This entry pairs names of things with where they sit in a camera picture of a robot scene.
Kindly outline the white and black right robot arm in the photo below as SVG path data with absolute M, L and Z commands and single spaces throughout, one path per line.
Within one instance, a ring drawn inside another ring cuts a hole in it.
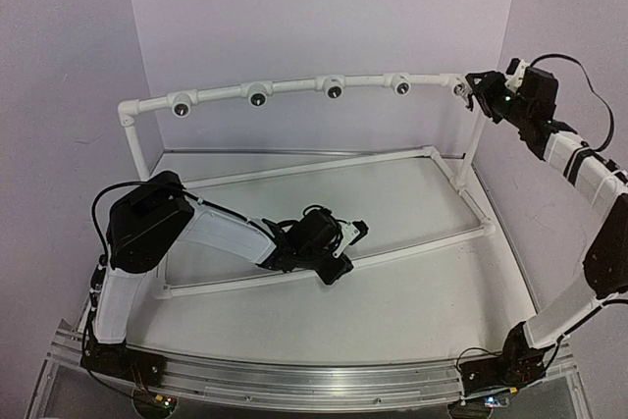
M 543 311 L 515 325 L 501 351 L 458 360 L 465 396 L 522 389 L 543 378 L 562 342 L 627 291 L 627 173 L 554 117 L 558 80 L 515 59 L 506 72 L 469 73 L 470 98 L 493 123 L 514 126 L 527 148 L 579 192 L 602 220 L 582 272 Z

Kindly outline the white PVC pipe frame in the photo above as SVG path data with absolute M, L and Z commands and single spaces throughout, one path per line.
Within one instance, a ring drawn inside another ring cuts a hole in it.
M 348 87 L 381 87 L 389 88 L 395 94 L 403 96 L 407 94 L 413 85 L 438 85 L 451 89 L 457 82 L 466 80 L 455 74 L 440 75 L 411 75 L 408 73 L 389 73 L 375 76 L 319 76 L 312 79 L 291 79 L 283 81 L 253 81 L 239 85 L 218 87 L 206 90 L 189 89 L 172 92 L 166 96 L 150 98 L 146 100 L 128 100 L 118 105 L 118 117 L 125 130 L 131 156 L 140 179 L 146 182 L 149 173 L 143 150 L 135 129 L 135 118 L 143 113 L 155 112 L 161 109 L 169 109 L 179 118 L 189 115 L 192 108 L 206 102 L 242 98 L 254 107 L 263 106 L 270 97 L 291 92 L 322 92 L 330 99 L 339 98 Z M 477 117 L 471 138 L 462 158 L 461 167 L 455 172 L 444 160 L 443 156 L 434 146 L 423 146 L 414 150 L 385 152 L 368 154 L 364 157 L 353 157 L 339 161 L 299 165 L 296 167 L 280 168 L 268 171 L 259 171 L 249 174 L 197 180 L 195 187 L 210 187 L 230 183 L 252 182 L 256 180 L 288 177 L 294 175 L 307 175 L 319 171 L 334 169 L 348 169 L 361 165 L 387 163 L 407 159 L 427 158 L 436 165 L 453 191 L 464 202 L 470 212 L 478 220 L 479 226 L 458 234 L 443 236 L 429 241 L 411 244 L 403 248 L 395 248 L 389 251 L 375 253 L 365 257 L 359 257 L 352 262 L 353 267 L 360 269 L 375 266 L 393 260 L 418 255 L 430 250 L 445 248 L 457 243 L 472 240 L 478 237 L 491 236 L 497 230 L 495 221 L 491 218 L 470 193 L 467 186 L 467 177 L 471 169 L 472 160 L 475 157 L 480 137 L 486 120 Z

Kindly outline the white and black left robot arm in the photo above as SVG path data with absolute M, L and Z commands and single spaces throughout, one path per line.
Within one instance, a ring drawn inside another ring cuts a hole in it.
M 127 327 L 142 280 L 176 243 L 218 249 L 267 271 L 313 271 L 330 286 L 353 268 L 346 249 L 369 232 L 364 222 L 338 219 L 318 204 L 298 220 L 254 220 L 190 193 L 172 171 L 100 193 L 118 189 L 127 194 L 111 205 L 107 226 L 95 229 L 102 252 L 90 280 L 81 366 L 91 376 L 148 386 L 160 382 L 165 359 L 130 348 Z

